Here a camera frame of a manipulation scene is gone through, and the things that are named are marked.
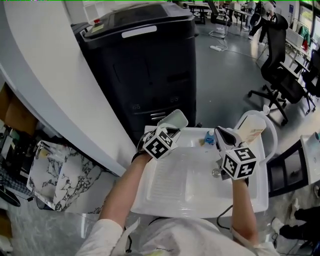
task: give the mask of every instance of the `blue object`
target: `blue object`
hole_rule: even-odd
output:
[[[210,145],[215,144],[215,136],[214,136],[214,130],[213,129],[208,130],[206,132],[205,137],[204,137],[204,143],[208,143]]]

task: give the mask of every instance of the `gray floor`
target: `gray floor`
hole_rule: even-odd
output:
[[[247,98],[249,90],[260,90],[266,84],[261,76],[260,68],[268,57],[267,52],[256,64],[256,59],[263,47],[258,46],[258,37],[253,41],[244,36],[228,34],[226,40],[220,43],[226,44],[228,50],[215,51],[211,45],[219,45],[219,42],[208,36],[212,24],[199,25],[200,35],[196,38],[196,67],[197,67],[197,121],[202,122],[203,127],[233,127],[240,116],[248,110],[261,110],[264,102],[258,96]],[[232,33],[238,31],[232,27]],[[274,120],[279,138],[278,152],[282,153],[294,144],[302,134],[319,132],[320,104],[316,102],[317,110],[305,116],[307,103],[302,99],[295,105],[288,104],[285,112],[289,123],[285,127],[278,126],[281,122],[281,114],[274,110],[270,117]],[[270,150],[268,131],[263,134],[265,151]],[[278,216],[288,223],[289,206],[294,197],[299,198],[303,208],[309,208],[319,204],[312,193],[311,187],[304,187],[292,193],[271,198],[269,209],[266,212],[257,213],[258,229],[261,241],[271,239],[271,220]],[[9,217],[12,221],[14,255],[16,256],[64,256],[74,255],[82,242],[88,237],[92,226],[97,220],[97,215],[73,214],[39,210],[34,201],[21,201],[21,207],[10,207]],[[152,216],[131,214],[127,225],[132,224],[141,217],[142,224],[132,234],[133,247],[138,244],[140,233],[152,220]],[[221,223],[230,224],[230,218],[221,219]],[[277,250],[287,253],[296,243],[282,237],[278,238]],[[297,251],[298,245],[291,251]]]

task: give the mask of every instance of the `office chair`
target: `office chair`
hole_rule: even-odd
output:
[[[302,63],[300,63],[298,60],[295,60],[295,63],[297,64],[296,69],[294,70],[295,73],[299,73],[301,69],[304,69],[302,72],[302,78],[305,83],[305,95],[306,102],[308,103],[308,110],[305,113],[306,115],[310,113],[310,102],[313,105],[312,111],[314,112],[316,110],[316,105],[310,95],[320,97],[320,81],[317,79],[316,84],[314,85],[313,81],[316,77],[320,74],[320,52],[319,50],[313,49],[311,52],[311,60],[308,65],[308,68],[305,67]]]
[[[230,27],[232,25],[232,22],[231,21],[228,21],[227,20],[227,17],[224,17],[224,19],[219,19],[218,16],[219,16],[219,12],[214,4],[213,1],[208,1],[208,4],[209,4],[209,7],[212,11],[211,13],[211,23],[213,24],[219,24],[219,25],[222,25],[224,26],[224,33],[222,32],[219,32],[219,31],[210,31],[209,32],[209,35],[211,37],[217,37],[217,38],[221,38],[221,39],[224,39],[226,36],[227,36],[227,33],[228,33],[228,27]]]
[[[287,105],[286,99],[295,104],[304,96],[304,89],[298,83],[299,76],[294,73],[284,61],[286,59],[286,29],[288,22],[278,13],[275,13],[271,21],[267,23],[267,38],[269,57],[261,67],[262,77],[271,83],[271,89],[265,84],[262,89],[267,90],[267,93],[251,90],[248,97],[252,94],[270,100],[269,108],[275,104],[283,115],[281,125],[284,126],[288,122],[288,118],[284,112],[284,107]]]

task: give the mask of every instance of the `chair wheel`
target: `chair wheel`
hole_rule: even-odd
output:
[[[283,119],[282,122],[281,122],[281,125],[285,126],[287,123],[288,123],[288,121],[286,119]]]

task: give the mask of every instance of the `white plastic tray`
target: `white plastic tray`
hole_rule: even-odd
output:
[[[146,126],[145,132],[154,126]],[[208,128],[184,128],[178,148],[159,161],[151,160],[143,172],[131,211],[162,217],[214,218],[232,202],[232,181],[212,176],[220,159],[216,149],[201,147],[199,139]],[[258,159],[265,158],[259,136],[250,145]],[[268,208],[267,167],[259,167],[249,178],[249,193],[254,212]]]

